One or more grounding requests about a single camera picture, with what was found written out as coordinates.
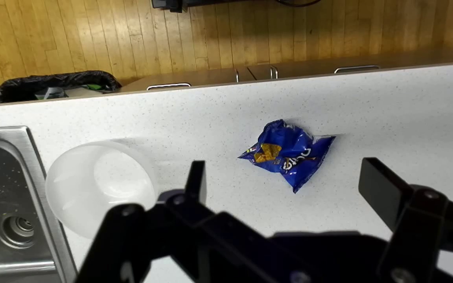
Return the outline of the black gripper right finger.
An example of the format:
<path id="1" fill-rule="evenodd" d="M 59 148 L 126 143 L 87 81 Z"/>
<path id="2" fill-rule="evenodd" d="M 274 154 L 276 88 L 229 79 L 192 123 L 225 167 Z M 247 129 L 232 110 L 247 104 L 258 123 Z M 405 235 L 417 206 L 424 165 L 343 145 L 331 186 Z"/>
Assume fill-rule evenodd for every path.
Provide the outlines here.
<path id="1" fill-rule="evenodd" d="M 444 198 L 435 189 L 408 184 L 378 158 L 362 159 L 359 194 L 392 231 L 397 230 L 405 206 L 417 194 L 432 202 Z"/>

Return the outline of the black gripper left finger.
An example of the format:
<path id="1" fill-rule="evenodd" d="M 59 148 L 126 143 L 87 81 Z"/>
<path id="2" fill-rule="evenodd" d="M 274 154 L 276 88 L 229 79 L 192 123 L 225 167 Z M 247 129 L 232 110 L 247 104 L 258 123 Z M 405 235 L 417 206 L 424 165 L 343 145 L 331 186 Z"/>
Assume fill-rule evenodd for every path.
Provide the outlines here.
<path id="1" fill-rule="evenodd" d="M 207 195 L 207 162 L 194 161 L 183 189 L 166 191 L 159 195 L 161 203 L 202 203 Z"/>

